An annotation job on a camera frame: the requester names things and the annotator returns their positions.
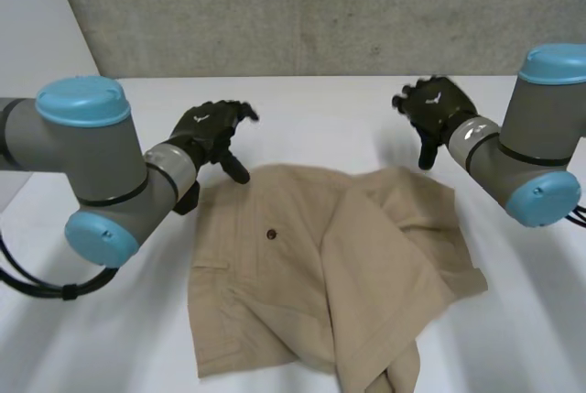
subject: khaki cloth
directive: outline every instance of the khaki cloth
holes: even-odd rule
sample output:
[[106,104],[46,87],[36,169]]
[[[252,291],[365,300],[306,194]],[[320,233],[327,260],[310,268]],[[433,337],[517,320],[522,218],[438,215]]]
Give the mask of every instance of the khaki cloth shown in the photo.
[[453,199],[407,169],[269,166],[203,191],[189,282],[199,376],[300,359],[346,393],[412,392],[415,338],[486,290]]

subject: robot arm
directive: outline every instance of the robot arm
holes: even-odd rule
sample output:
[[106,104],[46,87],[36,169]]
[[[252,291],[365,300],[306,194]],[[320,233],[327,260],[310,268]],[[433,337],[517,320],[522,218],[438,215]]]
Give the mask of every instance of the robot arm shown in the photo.
[[0,169],[64,172],[80,203],[65,226],[67,240],[82,257],[108,268],[121,267],[169,212],[196,207],[203,164],[219,162],[237,182],[249,180],[229,151],[236,126],[258,119],[249,104],[192,108],[170,138],[144,156],[114,80],[54,82],[37,100],[3,100],[0,107]]
[[566,171],[586,131],[586,45],[531,50],[518,74],[503,127],[478,115],[445,77],[406,86],[393,106],[422,142],[430,169],[442,144],[505,210],[525,226],[553,224],[576,208],[581,187]]

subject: light blue joint cap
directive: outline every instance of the light blue joint cap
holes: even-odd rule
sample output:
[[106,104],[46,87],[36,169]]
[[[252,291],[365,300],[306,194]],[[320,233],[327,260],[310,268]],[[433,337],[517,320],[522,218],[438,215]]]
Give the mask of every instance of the light blue joint cap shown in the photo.
[[38,92],[36,106],[45,119],[72,127],[111,126],[130,115],[120,83],[98,75],[50,83]]
[[548,85],[586,82],[586,44],[550,43],[533,48],[519,78]]
[[580,201],[581,187],[567,171],[541,175],[515,190],[506,212],[524,226],[544,226],[566,217]]
[[65,237],[80,256],[106,267],[121,267],[139,247],[123,226],[88,212],[71,215],[65,224]]

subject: gray concrete wall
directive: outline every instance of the gray concrete wall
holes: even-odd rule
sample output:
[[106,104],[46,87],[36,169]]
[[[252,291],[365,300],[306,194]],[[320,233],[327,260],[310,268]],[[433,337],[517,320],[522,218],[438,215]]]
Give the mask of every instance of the gray concrete wall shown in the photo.
[[70,2],[114,77],[508,74],[536,44],[586,42],[586,0]]

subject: white tabletop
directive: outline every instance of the white tabletop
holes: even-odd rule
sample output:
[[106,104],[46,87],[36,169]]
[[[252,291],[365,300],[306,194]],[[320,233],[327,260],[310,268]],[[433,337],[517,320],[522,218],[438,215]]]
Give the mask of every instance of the white tabletop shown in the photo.
[[[143,149],[205,101],[254,105],[233,152],[248,167],[291,162],[362,172],[416,168],[418,138],[391,97],[408,77],[125,80]],[[500,123],[512,77],[460,77]],[[586,150],[570,170],[584,183]],[[222,175],[202,170],[202,185]],[[417,393],[586,391],[586,232],[567,222],[526,229],[441,150],[429,175],[457,191],[461,227],[489,291],[463,300],[419,336]],[[55,282],[97,268],[76,257],[63,226],[76,201],[62,175],[34,174],[2,214],[7,243]],[[300,364],[200,381],[186,308],[194,217],[171,214],[104,289],[74,302],[31,300],[0,287],[0,389],[10,393],[338,392]]]

